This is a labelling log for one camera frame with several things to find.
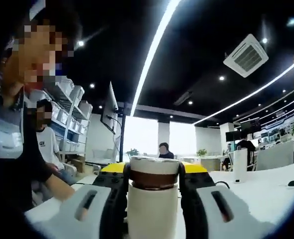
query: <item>ceiling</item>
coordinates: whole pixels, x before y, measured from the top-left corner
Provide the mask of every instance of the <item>ceiling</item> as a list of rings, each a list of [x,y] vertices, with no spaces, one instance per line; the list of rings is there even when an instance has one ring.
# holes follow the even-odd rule
[[[150,44],[168,2],[75,0],[85,45],[75,51],[63,72],[84,87],[84,98],[94,106],[94,112],[100,110],[98,106],[104,100],[109,81],[118,102],[133,102]],[[209,116],[254,92],[293,63],[294,27],[287,26],[290,17],[294,17],[294,0],[277,4],[261,0],[182,0],[160,41],[138,104]],[[250,33],[258,40],[268,39],[263,47],[269,60],[243,78],[223,61]],[[253,97],[197,126],[234,121],[236,115],[246,116],[292,90],[294,69]],[[190,97],[176,106],[174,103],[187,92],[191,92]],[[294,94],[290,94],[252,117],[263,117],[293,100]],[[199,120],[191,115],[172,115],[171,120],[175,121]],[[170,119],[168,112],[137,111],[135,116]]]

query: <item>ceiling air conditioner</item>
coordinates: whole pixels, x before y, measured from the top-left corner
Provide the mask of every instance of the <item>ceiling air conditioner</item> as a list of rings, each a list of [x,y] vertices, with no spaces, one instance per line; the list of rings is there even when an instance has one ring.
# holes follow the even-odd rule
[[[267,60],[268,56],[257,39],[249,34],[223,63],[242,77],[247,77]]]

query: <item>cable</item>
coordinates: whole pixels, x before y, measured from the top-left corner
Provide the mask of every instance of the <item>cable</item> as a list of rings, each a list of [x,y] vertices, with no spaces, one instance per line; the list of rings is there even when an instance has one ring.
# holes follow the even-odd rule
[[[226,182],[224,182],[224,181],[219,181],[219,182],[216,182],[215,184],[217,185],[218,183],[223,183],[224,185],[226,185],[226,186],[227,186],[227,188],[229,188],[229,189],[230,189],[230,187],[229,187],[229,184],[227,184]]]

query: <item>recessed light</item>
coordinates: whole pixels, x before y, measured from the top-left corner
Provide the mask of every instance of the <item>recessed light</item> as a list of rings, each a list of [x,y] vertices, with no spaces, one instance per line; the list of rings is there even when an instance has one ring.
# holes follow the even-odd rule
[[[83,41],[78,41],[77,44],[78,44],[79,46],[84,46],[84,42],[83,42]]]

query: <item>computer monitor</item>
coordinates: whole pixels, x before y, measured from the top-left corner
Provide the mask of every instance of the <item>computer monitor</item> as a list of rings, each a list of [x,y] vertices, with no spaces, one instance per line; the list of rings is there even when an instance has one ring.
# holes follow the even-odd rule
[[[101,122],[113,134],[116,134],[117,111],[118,111],[117,101],[114,95],[112,82],[110,82],[108,87],[108,92],[105,97],[105,103],[104,103],[103,112],[101,115]]]

